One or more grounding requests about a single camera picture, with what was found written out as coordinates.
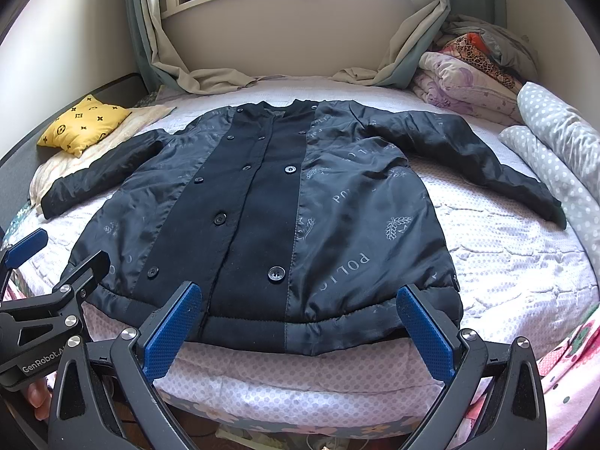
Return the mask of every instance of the headboard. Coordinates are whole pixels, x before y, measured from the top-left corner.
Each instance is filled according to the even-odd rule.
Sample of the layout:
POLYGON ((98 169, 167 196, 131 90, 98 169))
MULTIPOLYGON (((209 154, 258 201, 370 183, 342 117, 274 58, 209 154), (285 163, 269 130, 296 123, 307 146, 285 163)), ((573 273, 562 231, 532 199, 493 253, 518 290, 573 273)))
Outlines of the headboard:
MULTIPOLYGON (((148 91, 142 77, 138 73, 132 73, 111 81, 90 93, 104 103, 131 108, 146 96, 148 91)), ((0 159, 0 228, 2 230, 6 231, 14 215, 27 202, 29 183, 34 177, 36 169, 60 150, 38 147, 36 143, 40 135, 61 113, 67 111, 90 93, 85 93, 40 123, 0 159)))

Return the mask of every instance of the mattress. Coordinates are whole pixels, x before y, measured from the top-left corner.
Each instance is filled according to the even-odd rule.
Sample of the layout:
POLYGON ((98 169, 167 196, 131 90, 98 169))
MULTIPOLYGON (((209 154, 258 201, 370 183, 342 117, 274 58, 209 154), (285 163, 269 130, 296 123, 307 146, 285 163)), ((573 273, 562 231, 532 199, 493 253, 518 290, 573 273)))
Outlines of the mattress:
MULTIPOLYGON (((407 91, 326 78, 280 78, 218 96, 159 95, 157 102, 176 109, 146 130, 175 132, 198 115, 226 105, 264 100, 285 106, 294 99, 353 99, 383 110, 439 113, 407 91)), ((503 126, 464 118, 500 162, 534 176, 497 139, 503 126)), ((554 348, 599 300, 590 262, 573 229, 560 230, 523 205, 430 160, 409 161, 427 187, 454 260, 464 305, 461 326, 496 342, 527 336, 536 357, 554 348)), ((48 293, 59 281, 74 242, 113 193, 107 191, 50 221, 34 211, 25 216, 9 242, 38 227, 49 234, 48 246, 20 268, 34 294, 48 293)), ((114 338, 125 327, 91 305, 84 309, 95 340, 114 338)), ((410 339, 317 357, 184 344, 155 386, 173 406, 238 427, 353 438, 409 433, 441 389, 410 339)))

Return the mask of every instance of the beige curtain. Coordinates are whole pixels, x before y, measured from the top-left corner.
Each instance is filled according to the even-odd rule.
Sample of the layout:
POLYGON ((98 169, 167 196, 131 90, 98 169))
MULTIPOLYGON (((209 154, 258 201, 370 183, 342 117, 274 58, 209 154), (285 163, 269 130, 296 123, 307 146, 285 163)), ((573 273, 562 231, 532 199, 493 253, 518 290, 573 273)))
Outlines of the beige curtain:
POLYGON ((170 74, 182 89, 197 95, 236 91, 255 82, 235 69, 190 71, 163 30, 158 0, 141 0, 142 15, 151 48, 151 64, 170 74))
POLYGON ((390 77, 402 65, 404 58, 409 55, 417 44, 425 45, 425 48, 429 46, 431 41, 424 42, 424 38, 427 40, 426 34, 430 35, 432 32, 438 31, 439 25, 443 21, 443 15, 448 13, 448 0, 410 1, 414 5, 415 13, 402 22, 400 28, 390 40, 388 51, 377 71, 362 67, 349 67, 337 72, 333 79, 365 86, 394 84, 394 82, 406 82, 407 84, 410 81, 415 71, 412 64, 406 66, 406 72, 404 73, 406 76, 395 78, 394 82, 390 82, 390 77))

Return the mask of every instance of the yellow pillow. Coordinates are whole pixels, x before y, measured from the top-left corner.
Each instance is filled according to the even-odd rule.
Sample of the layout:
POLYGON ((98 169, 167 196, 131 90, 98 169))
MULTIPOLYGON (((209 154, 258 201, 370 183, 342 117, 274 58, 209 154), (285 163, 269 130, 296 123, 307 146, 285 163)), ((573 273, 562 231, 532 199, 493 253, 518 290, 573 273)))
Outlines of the yellow pillow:
POLYGON ((131 113, 120 106, 104 105, 91 94, 60 115, 38 140, 39 146, 60 147, 75 157, 102 140, 131 113))

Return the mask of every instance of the black jacket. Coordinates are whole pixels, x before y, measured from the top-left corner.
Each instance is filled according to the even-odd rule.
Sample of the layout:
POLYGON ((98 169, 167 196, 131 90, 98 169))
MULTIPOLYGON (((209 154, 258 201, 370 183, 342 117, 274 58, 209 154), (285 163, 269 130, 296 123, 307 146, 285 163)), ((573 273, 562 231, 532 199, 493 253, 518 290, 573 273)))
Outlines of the black jacket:
POLYGON ((566 225, 546 186, 501 165, 461 117, 354 101, 216 109, 129 139, 41 205, 52 218, 122 183, 65 269, 109 253, 88 299, 108 316, 140 326, 189 280, 208 310, 194 341, 315 355, 403 336, 395 295, 411 282, 460 322, 454 265, 405 152, 566 225))

